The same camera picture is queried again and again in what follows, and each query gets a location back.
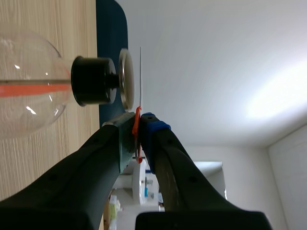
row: screw hole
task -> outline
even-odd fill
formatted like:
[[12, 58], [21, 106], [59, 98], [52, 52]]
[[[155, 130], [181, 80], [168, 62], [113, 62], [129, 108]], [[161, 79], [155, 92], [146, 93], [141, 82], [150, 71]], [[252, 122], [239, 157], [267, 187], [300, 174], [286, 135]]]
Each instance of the screw hole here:
[[197, 182], [197, 178], [195, 176], [190, 176], [189, 181], [192, 183]]

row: metal lid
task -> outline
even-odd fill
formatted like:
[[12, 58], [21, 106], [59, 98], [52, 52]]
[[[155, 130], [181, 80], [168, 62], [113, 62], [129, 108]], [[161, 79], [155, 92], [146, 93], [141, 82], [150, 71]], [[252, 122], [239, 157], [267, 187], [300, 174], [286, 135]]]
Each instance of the metal lid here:
[[127, 49], [120, 51], [118, 76], [121, 102], [124, 109], [129, 111], [134, 101], [134, 78], [132, 60]]

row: orange stripe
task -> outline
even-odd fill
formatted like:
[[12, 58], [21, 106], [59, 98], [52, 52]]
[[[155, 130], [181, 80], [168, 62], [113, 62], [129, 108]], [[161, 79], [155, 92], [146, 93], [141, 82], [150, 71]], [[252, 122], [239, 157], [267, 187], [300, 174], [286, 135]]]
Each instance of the orange stripe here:
[[0, 97], [40, 95], [49, 92], [71, 90], [69, 84], [63, 85], [0, 85]]

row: orange tag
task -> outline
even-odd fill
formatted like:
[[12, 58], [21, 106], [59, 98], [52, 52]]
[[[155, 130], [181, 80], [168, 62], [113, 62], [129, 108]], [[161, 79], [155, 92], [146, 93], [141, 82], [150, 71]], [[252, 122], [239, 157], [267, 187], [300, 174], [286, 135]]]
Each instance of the orange tag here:
[[139, 140], [138, 140], [141, 110], [142, 110], [142, 108], [140, 106], [136, 108], [134, 125], [133, 125], [133, 128], [132, 128], [132, 134], [134, 136], [135, 149], [137, 151], [136, 154], [135, 154], [135, 159], [139, 164], [143, 161], [143, 159], [141, 157], [141, 145], [140, 145]]

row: white wall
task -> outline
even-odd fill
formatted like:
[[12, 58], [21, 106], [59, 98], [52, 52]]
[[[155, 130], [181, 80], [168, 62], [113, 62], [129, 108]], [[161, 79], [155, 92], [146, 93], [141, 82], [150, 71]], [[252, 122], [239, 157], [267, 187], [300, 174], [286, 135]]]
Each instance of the white wall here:
[[207, 176], [207, 180], [215, 188], [215, 190], [225, 197], [225, 180], [223, 170], [215, 172], [214, 174]]
[[222, 161], [228, 201], [264, 212], [275, 230], [287, 230], [270, 159], [264, 149], [185, 147], [193, 161]]
[[269, 147], [289, 230], [307, 228], [307, 126]]

